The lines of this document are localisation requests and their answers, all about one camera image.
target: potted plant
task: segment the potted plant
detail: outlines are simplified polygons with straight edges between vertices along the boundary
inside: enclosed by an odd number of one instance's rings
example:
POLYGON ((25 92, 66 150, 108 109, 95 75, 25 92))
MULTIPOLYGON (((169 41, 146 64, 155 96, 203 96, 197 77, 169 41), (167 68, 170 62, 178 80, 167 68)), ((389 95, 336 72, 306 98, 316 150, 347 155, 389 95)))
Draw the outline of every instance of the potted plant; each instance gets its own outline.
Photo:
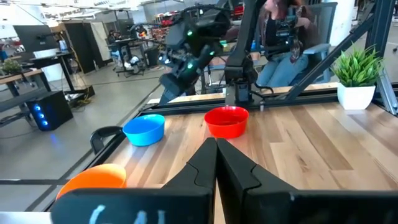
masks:
POLYGON ((7 74, 17 75, 22 72, 22 67, 17 61, 7 59, 2 65, 2 70, 7 74))
POLYGON ((354 48, 350 55, 341 53, 332 70, 340 80, 337 95, 344 109, 364 110, 369 106, 382 68, 382 58, 376 55, 374 47, 354 48))

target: chair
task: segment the chair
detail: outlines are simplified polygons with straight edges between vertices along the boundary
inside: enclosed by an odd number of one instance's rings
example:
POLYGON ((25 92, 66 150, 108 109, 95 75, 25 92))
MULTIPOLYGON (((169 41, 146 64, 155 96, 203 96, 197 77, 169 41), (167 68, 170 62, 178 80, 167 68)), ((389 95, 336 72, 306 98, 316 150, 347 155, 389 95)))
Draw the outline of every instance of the chair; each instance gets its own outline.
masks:
MULTIPOLYGON (((318 45, 304 50, 303 54, 308 55, 308 67, 299 73, 290 85, 298 83, 304 76, 306 76, 315 66, 318 65, 329 53, 331 28, 333 26, 333 19, 335 17, 337 2, 324 2, 320 4, 309 5, 308 10, 313 17, 313 23, 318 29, 318 45)), ((332 73, 330 69, 326 69, 314 83, 328 83, 332 73)))

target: red bowl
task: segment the red bowl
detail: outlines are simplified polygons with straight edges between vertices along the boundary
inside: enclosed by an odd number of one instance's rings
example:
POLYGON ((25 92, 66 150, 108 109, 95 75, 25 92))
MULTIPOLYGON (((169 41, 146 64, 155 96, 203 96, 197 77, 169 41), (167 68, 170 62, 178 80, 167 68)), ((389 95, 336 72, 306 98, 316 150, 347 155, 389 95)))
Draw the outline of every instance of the red bowl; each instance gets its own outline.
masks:
POLYGON ((216 138, 237 138, 246 130, 249 112, 238 106, 215 108, 205 115, 210 133, 216 138))

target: white pot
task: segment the white pot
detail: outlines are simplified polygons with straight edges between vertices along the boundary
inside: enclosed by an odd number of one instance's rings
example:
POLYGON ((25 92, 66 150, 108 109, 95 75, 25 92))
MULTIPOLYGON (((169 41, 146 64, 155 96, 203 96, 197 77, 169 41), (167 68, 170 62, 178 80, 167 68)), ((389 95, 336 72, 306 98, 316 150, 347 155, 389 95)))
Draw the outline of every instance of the white pot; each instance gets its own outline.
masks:
POLYGON ((365 110, 372 102, 375 89, 375 86, 345 87, 339 83, 338 101, 345 110, 365 110))

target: green plant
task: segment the green plant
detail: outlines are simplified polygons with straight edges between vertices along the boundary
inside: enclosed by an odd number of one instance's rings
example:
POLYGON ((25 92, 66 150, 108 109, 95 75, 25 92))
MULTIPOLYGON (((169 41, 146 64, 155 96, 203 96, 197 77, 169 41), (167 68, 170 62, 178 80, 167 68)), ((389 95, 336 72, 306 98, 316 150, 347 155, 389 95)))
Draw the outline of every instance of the green plant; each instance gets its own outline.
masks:
POLYGON ((22 71, 22 67, 21 65, 19 65, 17 61, 8 59, 4 61, 2 65, 2 70, 5 73, 15 74, 15 73, 20 73, 22 71))
POLYGON ((374 47, 357 50, 346 55, 341 52, 340 58, 332 69, 345 87, 373 86, 383 68, 382 58, 376 56, 374 47))

